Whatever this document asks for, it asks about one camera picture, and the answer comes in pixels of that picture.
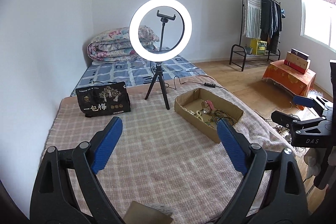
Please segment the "black snack bag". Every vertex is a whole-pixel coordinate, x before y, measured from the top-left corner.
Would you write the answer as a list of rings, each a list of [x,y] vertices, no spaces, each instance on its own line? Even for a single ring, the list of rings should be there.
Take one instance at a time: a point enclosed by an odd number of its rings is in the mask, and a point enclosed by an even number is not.
[[[80,110],[87,118],[131,111],[125,82],[75,89]]]

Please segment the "pink plaid blanket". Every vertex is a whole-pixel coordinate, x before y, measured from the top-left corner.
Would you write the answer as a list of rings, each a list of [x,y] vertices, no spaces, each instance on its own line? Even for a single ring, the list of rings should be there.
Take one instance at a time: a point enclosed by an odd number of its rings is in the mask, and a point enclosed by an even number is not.
[[[214,143],[174,110],[175,98],[200,87],[196,83],[168,89],[170,110],[160,90],[144,100],[147,86],[127,88],[131,112],[118,114],[122,135],[98,180],[123,217],[132,201],[161,203],[173,210],[173,223],[206,223],[218,217],[242,180],[223,145]],[[243,110],[234,125],[250,143],[281,152],[295,149],[251,108],[223,88],[202,87]],[[75,148],[104,129],[113,115],[86,118],[77,99],[64,98],[43,154],[54,145]]]

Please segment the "orange cloth covered table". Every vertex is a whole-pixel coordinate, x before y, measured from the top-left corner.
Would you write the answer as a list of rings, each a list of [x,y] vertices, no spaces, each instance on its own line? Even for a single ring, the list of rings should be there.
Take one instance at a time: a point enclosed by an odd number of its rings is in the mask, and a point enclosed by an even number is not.
[[[316,73],[308,69],[304,74],[285,64],[285,60],[271,62],[263,76],[263,80],[272,80],[285,88],[293,96],[307,97],[313,88]]]

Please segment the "brown cardboard box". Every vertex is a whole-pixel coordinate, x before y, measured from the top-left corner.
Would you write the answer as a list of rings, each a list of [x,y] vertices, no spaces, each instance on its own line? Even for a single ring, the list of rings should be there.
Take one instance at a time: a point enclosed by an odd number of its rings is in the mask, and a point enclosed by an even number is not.
[[[202,102],[205,100],[213,103],[214,110],[210,113],[203,111]],[[233,126],[240,121],[244,113],[235,104],[203,88],[177,96],[174,110],[215,143],[221,142],[217,134],[218,121],[224,119]]]

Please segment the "black clothes rack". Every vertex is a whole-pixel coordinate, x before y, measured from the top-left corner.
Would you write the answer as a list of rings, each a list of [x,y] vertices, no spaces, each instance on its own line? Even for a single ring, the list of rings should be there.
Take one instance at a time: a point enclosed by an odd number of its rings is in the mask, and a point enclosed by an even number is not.
[[[233,44],[229,64],[244,71],[280,60],[280,34],[285,18],[277,0],[241,0],[239,42]]]

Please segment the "black phone holder gooseneck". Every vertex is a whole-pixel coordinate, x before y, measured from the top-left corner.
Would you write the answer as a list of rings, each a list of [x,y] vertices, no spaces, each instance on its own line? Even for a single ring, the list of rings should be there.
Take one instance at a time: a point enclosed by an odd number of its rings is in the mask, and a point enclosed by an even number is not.
[[[175,21],[176,15],[174,14],[173,16],[169,16],[166,14],[162,14],[159,10],[157,10],[156,16],[160,18],[160,21],[162,23],[162,28],[161,28],[161,38],[159,42],[159,51],[162,50],[163,46],[163,38],[164,38],[164,32],[165,32],[165,26],[169,21]]]

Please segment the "folded floral quilt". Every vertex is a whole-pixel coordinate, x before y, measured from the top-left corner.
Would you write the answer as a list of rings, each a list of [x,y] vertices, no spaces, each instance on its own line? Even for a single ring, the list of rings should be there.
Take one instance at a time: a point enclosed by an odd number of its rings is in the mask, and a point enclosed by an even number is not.
[[[140,26],[138,37],[148,51],[156,51],[160,38],[147,26]],[[95,36],[87,47],[88,57],[98,63],[113,63],[139,58],[131,45],[129,28],[122,27],[104,31]]]

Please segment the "stacked boxes on table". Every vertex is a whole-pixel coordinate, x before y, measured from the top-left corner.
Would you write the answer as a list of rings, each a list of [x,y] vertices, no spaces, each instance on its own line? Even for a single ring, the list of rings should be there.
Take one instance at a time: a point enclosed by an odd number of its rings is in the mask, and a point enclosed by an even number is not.
[[[284,60],[284,64],[295,69],[301,74],[305,74],[310,67],[310,60],[306,57],[302,58],[299,55],[288,51]]]

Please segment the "yellow green box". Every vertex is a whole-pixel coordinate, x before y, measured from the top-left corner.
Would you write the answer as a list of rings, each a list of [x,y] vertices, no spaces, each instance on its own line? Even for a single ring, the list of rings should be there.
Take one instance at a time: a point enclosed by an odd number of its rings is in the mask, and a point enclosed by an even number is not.
[[[251,39],[250,47],[253,55],[264,55],[266,53],[267,42],[257,39]]]

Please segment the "striped white towel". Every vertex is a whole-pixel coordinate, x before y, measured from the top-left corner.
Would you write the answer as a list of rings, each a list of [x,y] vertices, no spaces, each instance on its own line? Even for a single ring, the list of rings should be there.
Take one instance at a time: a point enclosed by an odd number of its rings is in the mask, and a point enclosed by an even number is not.
[[[260,39],[261,0],[243,0],[243,34],[246,38]]]

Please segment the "dark hanging clothes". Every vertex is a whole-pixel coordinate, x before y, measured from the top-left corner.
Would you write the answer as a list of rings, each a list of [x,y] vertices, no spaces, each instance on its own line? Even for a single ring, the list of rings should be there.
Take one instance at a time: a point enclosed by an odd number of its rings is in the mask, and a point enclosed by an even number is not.
[[[282,31],[280,5],[274,0],[261,0],[261,40],[267,42],[266,49],[273,54],[278,51]]]

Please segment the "blue patterned bed sheet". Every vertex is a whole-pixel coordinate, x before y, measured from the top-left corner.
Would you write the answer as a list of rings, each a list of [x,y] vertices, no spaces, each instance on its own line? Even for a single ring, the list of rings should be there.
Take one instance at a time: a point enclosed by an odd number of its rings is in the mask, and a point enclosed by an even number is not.
[[[162,69],[165,80],[171,80],[175,76],[182,78],[205,74],[202,69],[182,56],[163,62]],[[151,82],[154,73],[155,63],[143,58],[117,61],[110,64],[92,64],[84,72],[75,88],[118,82],[125,82],[127,87],[144,85]]]

